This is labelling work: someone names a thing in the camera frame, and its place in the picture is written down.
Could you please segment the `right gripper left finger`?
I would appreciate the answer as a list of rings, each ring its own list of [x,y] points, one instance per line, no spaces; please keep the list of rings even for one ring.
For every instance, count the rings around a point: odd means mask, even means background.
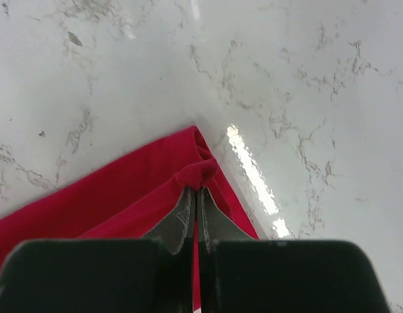
[[[0,312],[192,312],[194,191],[139,239],[34,240],[0,270]]]

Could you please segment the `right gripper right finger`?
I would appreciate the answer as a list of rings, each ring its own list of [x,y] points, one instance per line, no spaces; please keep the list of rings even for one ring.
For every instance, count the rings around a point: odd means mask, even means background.
[[[366,254],[339,240],[256,240],[198,192],[203,312],[388,312]]]

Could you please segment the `bright red t-shirt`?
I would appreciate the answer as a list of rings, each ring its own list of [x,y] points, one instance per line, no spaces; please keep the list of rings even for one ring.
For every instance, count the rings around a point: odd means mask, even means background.
[[[193,310],[201,309],[198,192],[252,238],[256,232],[196,127],[133,151],[79,181],[0,220],[0,270],[21,243],[34,240],[139,239],[194,191]]]

